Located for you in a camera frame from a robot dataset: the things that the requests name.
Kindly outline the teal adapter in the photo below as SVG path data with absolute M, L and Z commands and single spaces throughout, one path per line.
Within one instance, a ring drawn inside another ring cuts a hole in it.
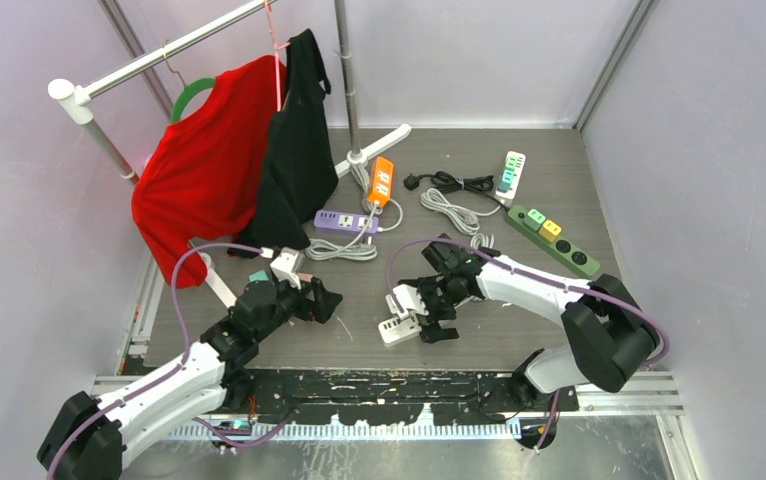
M 270 281 L 271 277 L 270 274 L 266 270 L 259 270 L 254 273 L 251 273 L 248 276 L 248 280 L 250 282 L 258 282 L 258 281 Z

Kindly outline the purple power strip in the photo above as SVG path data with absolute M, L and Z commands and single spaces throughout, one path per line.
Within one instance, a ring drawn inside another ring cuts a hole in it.
M 320 233 L 345 236 L 356 236 L 361 231 L 368 236 L 376 236 L 380 231 L 376 216 L 331 210 L 319 210 L 313 219 L 313 226 Z

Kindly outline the yellow adapter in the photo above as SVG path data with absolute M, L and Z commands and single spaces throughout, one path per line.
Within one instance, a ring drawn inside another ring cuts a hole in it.
M 554 221 L 547 219 L 538 231 L 538 236 L 547 243 L 555 242 L 562 232 L 562 227 Z

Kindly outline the green power strip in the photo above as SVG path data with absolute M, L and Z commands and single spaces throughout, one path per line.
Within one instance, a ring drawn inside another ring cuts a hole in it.
M 566 238 L 562 227 L 539 210 L 514 205 L 505 221 L 577 277 L 592 279 L 599 272 L 600 263 Z

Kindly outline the orange power strip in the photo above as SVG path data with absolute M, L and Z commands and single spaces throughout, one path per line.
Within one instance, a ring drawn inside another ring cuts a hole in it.
M 384 208 L 391 199 L 393 179 L 393 163 L 383 156 L 378 156 L 369 176 L 366 200 L 375 207 Z

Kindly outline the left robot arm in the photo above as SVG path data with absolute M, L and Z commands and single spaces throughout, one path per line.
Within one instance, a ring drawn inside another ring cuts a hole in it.
M 246 365 L 260 344 L 296 318 L 324 324 L 342 302 L 318 277 L 249 283 L 227 314 L 187 350 L 115 391 L 72 395 L 37 453 L 50 479 L 118 479 L 155 443 L 196 417 L 244 409 L 252 377 Z

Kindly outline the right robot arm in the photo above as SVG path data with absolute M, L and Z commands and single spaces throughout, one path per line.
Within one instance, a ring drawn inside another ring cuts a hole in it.
M 434 272 L 387 283 L 391 317 L 378 326 L 384 344 L 457 338 L 449 323 L 471 300 L 497 301 L 547 319 L 562 329 L 566 343 L 533 352 L 513 371 L 510 393 L 526 410 L 539 410 L 553 394 L 586 383 L 617 393 L 641 367 L 669 352 L 667 334 L 615 276 L 562 277 L 445 235 L 419 243 Z

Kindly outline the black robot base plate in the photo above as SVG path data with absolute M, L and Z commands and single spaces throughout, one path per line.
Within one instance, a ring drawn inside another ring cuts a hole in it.
M 251 369 L 218 414 L 325 425 L 411 425 L 428 411 L 435 426 L 488 425 L 511 414 L 542 416 L 546 397 L 526 399 L 503 371 Z

